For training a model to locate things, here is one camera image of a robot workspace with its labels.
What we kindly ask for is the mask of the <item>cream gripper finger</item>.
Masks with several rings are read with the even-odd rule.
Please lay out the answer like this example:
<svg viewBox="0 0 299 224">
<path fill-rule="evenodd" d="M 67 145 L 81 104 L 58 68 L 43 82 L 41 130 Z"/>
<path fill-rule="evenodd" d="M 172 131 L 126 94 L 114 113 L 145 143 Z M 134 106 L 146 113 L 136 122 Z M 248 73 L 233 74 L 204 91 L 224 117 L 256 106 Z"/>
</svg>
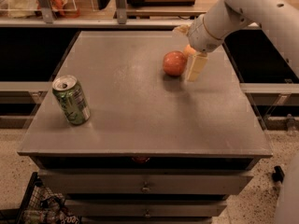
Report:
<svg viewBox="0 0 299 224">
<path fill-rule="evenodd" d="M 187 80 L 194 82 L 202 72 L 207 62 L 207 54 L 202 52 L 196 52 L 192 56 L 192 63 L 187 74 Z"/>
<path fill-rule="evenodd" d="M 189 30 L 190 30 L 190 25 L 183 24 L 183 25 L 175 27 L 173 29 L 173 32 L 175 34 L 177 34 L 177 35 L 185 35 L 185 36 L 187 36 L 188 33 L 189 33 Z"/>
</svg>

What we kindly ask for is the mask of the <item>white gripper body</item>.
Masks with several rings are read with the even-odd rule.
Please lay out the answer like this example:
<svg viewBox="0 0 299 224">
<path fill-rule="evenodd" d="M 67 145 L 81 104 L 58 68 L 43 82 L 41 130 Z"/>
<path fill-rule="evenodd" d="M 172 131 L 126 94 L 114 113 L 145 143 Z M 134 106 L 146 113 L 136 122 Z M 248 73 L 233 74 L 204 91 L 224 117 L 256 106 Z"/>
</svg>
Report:
<svg viewBox="0 0 299 224">
<path fill-rule="evenodd" d="M 199 52 L 213 52 L 222 43 L 222 39 L 213 37 L 206 29 L 204 16 L 200 15 L 191 24 L 187 33 L 190 46 Z"/>
</svg>

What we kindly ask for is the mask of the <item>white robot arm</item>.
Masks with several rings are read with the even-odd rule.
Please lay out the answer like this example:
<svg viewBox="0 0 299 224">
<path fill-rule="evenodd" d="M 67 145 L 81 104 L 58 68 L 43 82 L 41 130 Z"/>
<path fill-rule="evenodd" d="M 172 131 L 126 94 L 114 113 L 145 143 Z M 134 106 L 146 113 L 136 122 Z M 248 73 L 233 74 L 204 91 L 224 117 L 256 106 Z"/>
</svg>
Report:
<svg viewBox="0 0 299 224">
<path fill-rule="evenodd" d="M 209 52 L 222 45 L 229 34 L 257 23 L 299 76 L 299 11 L 284 0 L 219 0 L 190 25 L 181 28 L 203 62 Z M 231 224 L 299 224 L 299 154 L 287 166 L 271 216 L 246 216 L 230 211 Z"/>
</svg>

